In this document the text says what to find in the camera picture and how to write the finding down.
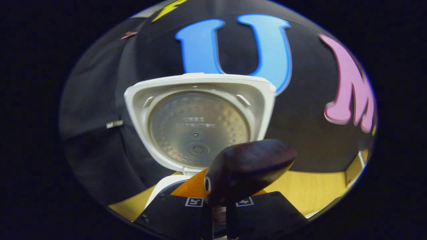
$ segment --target screw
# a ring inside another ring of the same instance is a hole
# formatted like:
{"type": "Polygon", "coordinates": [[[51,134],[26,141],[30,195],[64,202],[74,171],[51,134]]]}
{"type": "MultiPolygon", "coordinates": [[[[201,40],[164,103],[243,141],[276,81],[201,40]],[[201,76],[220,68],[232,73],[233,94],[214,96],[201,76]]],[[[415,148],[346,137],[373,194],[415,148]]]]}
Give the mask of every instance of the screw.
{"type": "Polygon", "coordinates": [[[149,222],[149,219],[146,215],[142,215],[142,220],[144,220],[144,222],[149,222]]]}

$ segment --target pink letter m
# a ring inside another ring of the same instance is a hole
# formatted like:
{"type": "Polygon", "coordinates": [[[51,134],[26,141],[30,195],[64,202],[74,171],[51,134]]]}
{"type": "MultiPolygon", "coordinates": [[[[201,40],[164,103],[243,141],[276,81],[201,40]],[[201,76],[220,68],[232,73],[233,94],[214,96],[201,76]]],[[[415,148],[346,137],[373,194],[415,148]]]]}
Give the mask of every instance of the pink letter m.
{"type": "Polygon", "coordinates": [[[353,95],[354,125],[362,119],[360,127],[364,132],[370,132],[374,117],[374,95],[365,73],[360,75],[356,63],[343,46],[323,34],[319,34],[319,37],[332,49],[338,65],[338,91],[335,100],[325,107],[326,119],[335,124],[347,124],[351,119],[350,103],[353,95]]]}

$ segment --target inner lid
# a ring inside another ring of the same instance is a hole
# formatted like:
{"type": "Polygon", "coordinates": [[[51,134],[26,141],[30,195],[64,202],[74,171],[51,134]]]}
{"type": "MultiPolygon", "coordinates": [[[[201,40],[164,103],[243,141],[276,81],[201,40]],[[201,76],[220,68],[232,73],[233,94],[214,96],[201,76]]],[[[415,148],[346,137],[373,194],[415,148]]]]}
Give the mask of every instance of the inner lid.
{"type": "Polygon", "coordinates": [[[204,169],[224,148],[249,141],[244,115],[229,101],[203,92],[172,94],[149,116],[151,139],[169,160],[204,169]]]}

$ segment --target blue letter u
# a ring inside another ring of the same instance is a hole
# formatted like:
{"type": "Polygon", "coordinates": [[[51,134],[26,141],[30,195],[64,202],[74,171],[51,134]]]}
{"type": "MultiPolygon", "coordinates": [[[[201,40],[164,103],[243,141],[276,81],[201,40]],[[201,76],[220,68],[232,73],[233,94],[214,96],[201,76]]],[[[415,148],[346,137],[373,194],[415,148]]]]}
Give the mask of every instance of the blue letter u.
{"type": "MultiPolygon", "coordinates": [[[[263,77],[280,94],[289,84],[291,53],[284,28],[290,27],[283,19],[268,15],[241,15],[237,21],[250,25],[258,47],[258,67],[250,76],[263,77]]],[[[182,61],[186,73],[224,73],[218,60],[216,31],[224,25],[220,19],[209,19],[191,24],[176,33],[181,41],[182,61]]]]}

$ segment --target open lid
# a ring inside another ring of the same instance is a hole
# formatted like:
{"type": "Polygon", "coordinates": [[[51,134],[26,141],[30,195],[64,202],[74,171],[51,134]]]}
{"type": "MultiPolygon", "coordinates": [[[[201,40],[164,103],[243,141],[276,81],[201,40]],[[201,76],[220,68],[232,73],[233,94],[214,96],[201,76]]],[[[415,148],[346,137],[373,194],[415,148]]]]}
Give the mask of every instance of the open lid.
{"type": "Polygon", "coordinates": [[[150,155],[197,173],[225,147],[264,138],[275,90],[260,77],[187,73],[139,82],[124,99],[150,155]]]}

